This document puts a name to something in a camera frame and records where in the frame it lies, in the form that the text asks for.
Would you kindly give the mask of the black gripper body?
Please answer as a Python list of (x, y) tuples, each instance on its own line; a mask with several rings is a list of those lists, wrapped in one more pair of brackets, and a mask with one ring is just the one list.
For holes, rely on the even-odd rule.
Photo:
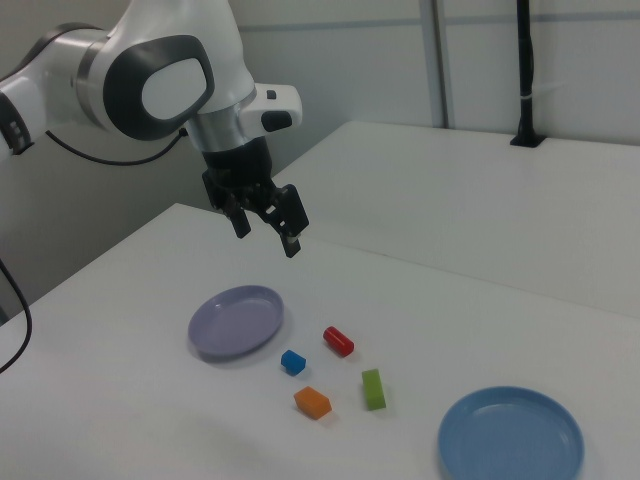
[(207, 170), (202, 178), (215, 210), (223, 210), (230, 198), (244, 209), (268, 209), (275, 185), (271, 179), (271, 155), (264, 137), (232, 150), (204, 152), (203, 158)]

